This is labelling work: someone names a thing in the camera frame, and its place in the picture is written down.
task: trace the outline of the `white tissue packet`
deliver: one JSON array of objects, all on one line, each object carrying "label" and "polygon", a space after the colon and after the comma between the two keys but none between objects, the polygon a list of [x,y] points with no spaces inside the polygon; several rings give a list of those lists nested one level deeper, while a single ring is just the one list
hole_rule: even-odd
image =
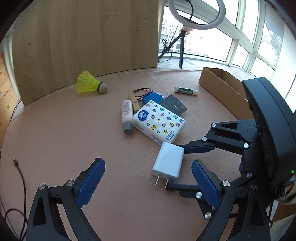
[{"label": "white tissue packet", "polygon": [[134,114],[133,123],[137,129],[162,145],[163,142],[173,143],[186,121],[150,100]]}]

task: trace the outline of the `gray bottle cap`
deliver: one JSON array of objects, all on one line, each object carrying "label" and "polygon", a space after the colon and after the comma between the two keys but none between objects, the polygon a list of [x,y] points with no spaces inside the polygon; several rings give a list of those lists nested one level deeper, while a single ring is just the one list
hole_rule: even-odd
[{"label": "gray bottle cap", "polygon": [[123,124],[123,132],[124,132],[124,134],[131,134],[133,132],[132,124],[130,121],[126,121]]}]

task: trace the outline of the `tripod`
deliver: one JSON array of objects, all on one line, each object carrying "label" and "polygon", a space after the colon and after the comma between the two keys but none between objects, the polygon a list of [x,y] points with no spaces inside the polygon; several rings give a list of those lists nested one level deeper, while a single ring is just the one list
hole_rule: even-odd
[{"label": "tripod", "polygon": [[180,61],[179,61],[179,67],[180,69],[183,68],[183,55],[184,55],[184,43],[185,43],[185,34],[186,31],[185,30],[181,30],[180,34],[178,37],[176,37],[169,46],[167,46],[166,48],[163,49],[161,55],[158,57],[158,62],[160,62],[159,60],[170,50],[170,48],[178,41],[178,39],[180,39],[181,41],[181,45],[180,45]]}]

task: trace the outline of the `tripod leg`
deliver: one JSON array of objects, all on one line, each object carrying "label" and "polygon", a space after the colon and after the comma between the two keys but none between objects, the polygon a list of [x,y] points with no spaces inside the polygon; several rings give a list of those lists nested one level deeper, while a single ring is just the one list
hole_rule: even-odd
[{"label": "tripod leg", "polygon": [[158,57],[158,60],[160,60],[169,50],[170,48],[174,45],[174,43],[177,42],[177,40],[180,38],[180,36],[176,37],[169,46],[167,46],[161,53],[161,55]]},{"label": "tripod leg", "polygon": [[181,45],[180,45],[180,62],[179,62],[179,67],[180,69],[183,68],[183,55],[184,55],[184,42],[185,42],[185,39],[184,38],[180,38],[181,40]]}]

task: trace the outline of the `lotion bottle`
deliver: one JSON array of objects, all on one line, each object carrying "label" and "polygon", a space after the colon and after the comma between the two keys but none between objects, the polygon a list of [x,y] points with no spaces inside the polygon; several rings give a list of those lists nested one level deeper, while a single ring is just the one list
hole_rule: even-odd
[{"label": "lotion bottle", "polygon": [[133,117],[133,105],[130,100],[125,100],[122,103],[122,124],[124,134],[131,134],[132,129],[132,117]]}]

